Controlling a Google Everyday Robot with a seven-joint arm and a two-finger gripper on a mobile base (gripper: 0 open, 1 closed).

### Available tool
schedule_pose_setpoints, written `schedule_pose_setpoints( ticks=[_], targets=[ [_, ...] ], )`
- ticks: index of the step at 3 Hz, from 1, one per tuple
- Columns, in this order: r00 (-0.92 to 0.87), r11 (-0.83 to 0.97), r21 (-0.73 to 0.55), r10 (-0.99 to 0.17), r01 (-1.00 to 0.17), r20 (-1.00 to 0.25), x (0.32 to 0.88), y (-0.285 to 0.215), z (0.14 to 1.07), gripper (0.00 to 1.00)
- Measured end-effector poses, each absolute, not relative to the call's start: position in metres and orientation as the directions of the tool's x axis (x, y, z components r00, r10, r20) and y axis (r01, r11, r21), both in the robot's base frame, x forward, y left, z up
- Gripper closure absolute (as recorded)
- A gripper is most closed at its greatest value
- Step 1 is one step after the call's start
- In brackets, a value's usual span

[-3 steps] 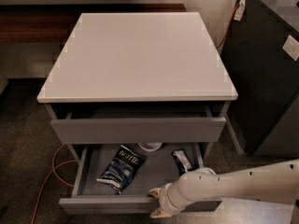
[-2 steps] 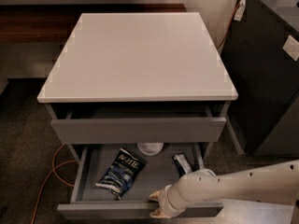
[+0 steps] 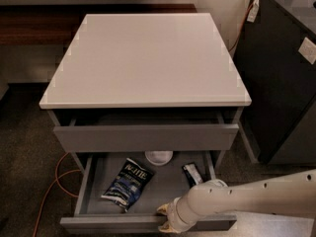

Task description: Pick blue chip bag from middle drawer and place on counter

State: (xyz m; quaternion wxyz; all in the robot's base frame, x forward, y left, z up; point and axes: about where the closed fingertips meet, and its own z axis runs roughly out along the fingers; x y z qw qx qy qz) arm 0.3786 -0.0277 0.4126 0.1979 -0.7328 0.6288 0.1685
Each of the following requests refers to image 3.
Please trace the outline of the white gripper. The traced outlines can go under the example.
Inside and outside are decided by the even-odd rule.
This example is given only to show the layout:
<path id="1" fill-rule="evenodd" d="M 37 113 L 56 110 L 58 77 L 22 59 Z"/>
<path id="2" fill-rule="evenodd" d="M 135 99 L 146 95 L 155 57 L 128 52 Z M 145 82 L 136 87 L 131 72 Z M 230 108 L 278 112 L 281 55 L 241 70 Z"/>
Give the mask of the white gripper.
<path id="1" fill-rule="evenodd" d="M 168 222 L 158 227 L 162 233 L 185 232 L 195 226 L 198 215 L 194 213 L 183 197 L 177 197 L 169 204 L 163 204 L 157 208 L 159 214 L 166 214 Z"/>

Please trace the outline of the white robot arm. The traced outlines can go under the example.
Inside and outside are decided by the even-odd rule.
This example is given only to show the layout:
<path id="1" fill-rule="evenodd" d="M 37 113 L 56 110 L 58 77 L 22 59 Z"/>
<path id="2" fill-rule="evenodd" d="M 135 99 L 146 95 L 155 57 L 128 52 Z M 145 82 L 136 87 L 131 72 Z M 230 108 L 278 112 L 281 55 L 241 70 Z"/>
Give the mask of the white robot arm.
<path id="1" fill-rule="evenodd" d="M 167 217 L 163 233 L 182 233 L 216 213 L 243 211 L 314 216 L 316 170 L 228 187 L 219 179 L 190 188 L 182 197 L 165 203 L 157 212 Z"/>

